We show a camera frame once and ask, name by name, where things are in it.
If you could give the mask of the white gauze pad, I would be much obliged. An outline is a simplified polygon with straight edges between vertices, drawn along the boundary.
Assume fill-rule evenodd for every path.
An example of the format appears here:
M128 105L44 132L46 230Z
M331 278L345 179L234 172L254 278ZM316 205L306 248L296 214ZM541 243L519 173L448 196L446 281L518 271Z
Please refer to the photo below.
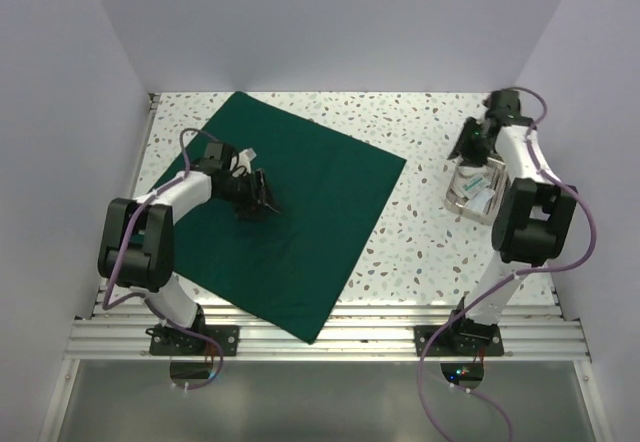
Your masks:
M468 165L465 162L461 162L457 166L457 173L462 178L472 178L472 177L480 176L484 174L485 167L484 166L476 167L476 166Z

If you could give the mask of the green striped white packet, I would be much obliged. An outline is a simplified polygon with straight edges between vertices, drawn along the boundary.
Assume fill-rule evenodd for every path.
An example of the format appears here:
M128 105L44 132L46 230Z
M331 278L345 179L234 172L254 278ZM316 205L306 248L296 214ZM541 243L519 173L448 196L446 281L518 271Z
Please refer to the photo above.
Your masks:
M478 192L491 186L491 178L486 175L472 178L462 178L459 181L458 189L462 197L473 198Z

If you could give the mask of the stainless steel tray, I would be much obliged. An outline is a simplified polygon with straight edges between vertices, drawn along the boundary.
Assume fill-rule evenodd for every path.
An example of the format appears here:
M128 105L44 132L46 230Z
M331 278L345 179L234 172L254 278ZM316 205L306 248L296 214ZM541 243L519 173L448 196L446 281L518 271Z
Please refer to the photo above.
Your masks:
M491 226L509 187L506 165L500 157L489 157L481 167L460 159L445 194L445 208L463 218Z

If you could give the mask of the white crinkled sterile pouch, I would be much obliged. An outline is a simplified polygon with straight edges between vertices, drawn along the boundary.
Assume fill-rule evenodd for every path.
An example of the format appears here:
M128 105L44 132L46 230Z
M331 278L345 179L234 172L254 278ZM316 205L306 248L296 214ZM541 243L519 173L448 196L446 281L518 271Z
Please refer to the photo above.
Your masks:
M485 188L470 199L466 207L473 212L485 213L488 211L494 196L495 191L493 189Z

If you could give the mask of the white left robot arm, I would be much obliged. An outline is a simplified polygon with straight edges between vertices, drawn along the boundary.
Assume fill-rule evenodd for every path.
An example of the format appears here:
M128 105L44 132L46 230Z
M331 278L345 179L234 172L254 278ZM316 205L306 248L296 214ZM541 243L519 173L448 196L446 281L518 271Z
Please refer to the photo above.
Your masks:
M261 211L277 213L262 169L254 169L253 149L239 151L214 141L202 157L186 160L169 181L134 199L116 198L107 208L97 267L107 280L102 308L140 299L173 331L185 354L201 352L208 341L202 309L182 288L175 273L174 226L211 200L229 203L239 219Z

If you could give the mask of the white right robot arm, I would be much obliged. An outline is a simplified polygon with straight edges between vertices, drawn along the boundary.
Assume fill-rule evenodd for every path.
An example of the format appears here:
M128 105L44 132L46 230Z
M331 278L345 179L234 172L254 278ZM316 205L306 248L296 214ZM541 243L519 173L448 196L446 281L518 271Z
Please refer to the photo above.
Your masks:
M548 168L538 123L523 115L520 91L491 92L483 117L465 120L449 154L476 170L498 158L509 179L491 227L491 259L439 338L455 354L471 355L495 342L502 312L520 282L560 255L577 205L574 189L563 188Z

